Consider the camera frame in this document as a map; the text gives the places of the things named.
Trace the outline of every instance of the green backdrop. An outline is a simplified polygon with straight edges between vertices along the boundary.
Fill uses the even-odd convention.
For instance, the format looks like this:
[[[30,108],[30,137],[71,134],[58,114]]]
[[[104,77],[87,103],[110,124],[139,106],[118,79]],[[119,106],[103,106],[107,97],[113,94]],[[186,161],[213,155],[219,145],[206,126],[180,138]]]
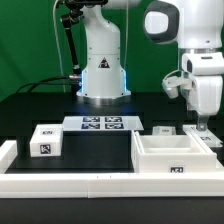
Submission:
[[[177,45],[154,45],[143,33],[143,14],[151,0],[143,0],[129,11],[127,85],[135,92],[160,92],[162,78],[177,68]],[[60,75],[54,37],[54,0],[2,1],[0,7],[0,100],[21,85]],[[59,18],[68,11],[57,10],[59,39],[65,74],[72,71],[70,54]],[[121,29],[121,56],[124,59],[126,12],[104,10],[104,16]],[[82,68],[86,64],[83,24],[73,28]],[[62,91],[62,87],[40,87],[38,91]]]

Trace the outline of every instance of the black tabletop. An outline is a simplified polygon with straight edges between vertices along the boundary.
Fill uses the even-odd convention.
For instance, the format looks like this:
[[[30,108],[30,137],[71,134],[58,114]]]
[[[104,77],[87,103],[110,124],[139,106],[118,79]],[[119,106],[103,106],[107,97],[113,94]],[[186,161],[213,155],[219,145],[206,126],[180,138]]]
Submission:
[[[65,134],[61,158],[31,159],[29,141],[37,124],[60,124],[65,116],[139,116],[143,134],[151,134],[153,126],[175,126],[183,134],[183,124],[195,124],[193,113],[187,113],[185,101],[180,97],[170,100],[161,93],[132,94],[131,101],[116,106],[94,106],[77,102],[75,97],[63,93],[14,94],[0,103],[0,141],[16,139],[18,157],[8,173],[30,172],[133,172],[130,161],[130,134],[87,135],[95,144],[98,156],[104,152],[98,142],[118,142],[121,148],[111,160],[81,163],[83,150],[71,159],[67,150],[85,138],[77,133]],[[224,117],[219,113],[211,117],[209,129],[224,140]],[[223,163],[223,149],[213,149]],[[1,223],[223,223],[224,198],[101,198],[101,199],[1,199]]]

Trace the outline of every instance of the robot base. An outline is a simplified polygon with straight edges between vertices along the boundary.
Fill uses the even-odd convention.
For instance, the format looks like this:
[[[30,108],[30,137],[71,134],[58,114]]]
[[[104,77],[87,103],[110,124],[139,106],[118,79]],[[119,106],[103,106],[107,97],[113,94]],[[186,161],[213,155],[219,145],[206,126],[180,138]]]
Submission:
[[[94,105],[117,105],[121,103],[127,103],[131,100],[131,92],[126,92],[121,97],[116,98],[94,98],[85,96],[80,92],[77,92],[77,99],[79,102],[94,104]]]

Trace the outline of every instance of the small white block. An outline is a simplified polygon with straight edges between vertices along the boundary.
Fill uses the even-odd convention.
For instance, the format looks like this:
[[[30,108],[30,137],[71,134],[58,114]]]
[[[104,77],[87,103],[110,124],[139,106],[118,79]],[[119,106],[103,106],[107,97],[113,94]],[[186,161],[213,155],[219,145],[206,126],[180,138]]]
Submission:
[[[61,124],[37,125],[30,141],[31,157],[60,156],[62,139]]]
[[[16,141],[5,141],[0,147],[0,173],[4,174],[17,156]]]

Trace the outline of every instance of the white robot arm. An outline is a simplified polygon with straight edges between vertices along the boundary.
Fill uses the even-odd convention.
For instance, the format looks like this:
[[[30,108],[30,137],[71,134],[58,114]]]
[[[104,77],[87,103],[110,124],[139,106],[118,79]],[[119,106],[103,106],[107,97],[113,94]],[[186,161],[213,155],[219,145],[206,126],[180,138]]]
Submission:
[[[164,90],[177,97],[177,86],[198,113],[197,129],[207,128],[220,108],[224,74],[221,53],[223,0],[164,0],[152,2],[145,13],[146,35],[155,43],[178,43],[180,78],[166,77]]]
[[[101,10],[135,7],[140,1],[66,0],[66,6],[71,10],[69,19],[74,13],[77,20],[82,19],[86,30],[87,66],[82,71],[82,88],[77,92],[80,100],[114,104],[130,95],[126,89],[126,72],[120,65],[120,30],[102,16]]]

